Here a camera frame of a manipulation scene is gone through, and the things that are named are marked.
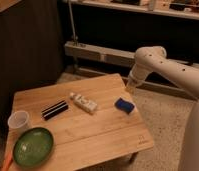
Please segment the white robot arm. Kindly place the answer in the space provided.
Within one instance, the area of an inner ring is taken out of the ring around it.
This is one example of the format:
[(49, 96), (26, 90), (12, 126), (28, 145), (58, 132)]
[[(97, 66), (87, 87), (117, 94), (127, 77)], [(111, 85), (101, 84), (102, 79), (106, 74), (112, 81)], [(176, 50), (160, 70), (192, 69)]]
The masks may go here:
[(151, 73), (156, 73), (182, 89), (192, 101), (185, 124), (178, 171), (199, 171), (199, 68), (167, 58), (162, 46), (135, 50), (128, 83), (140, 87)]

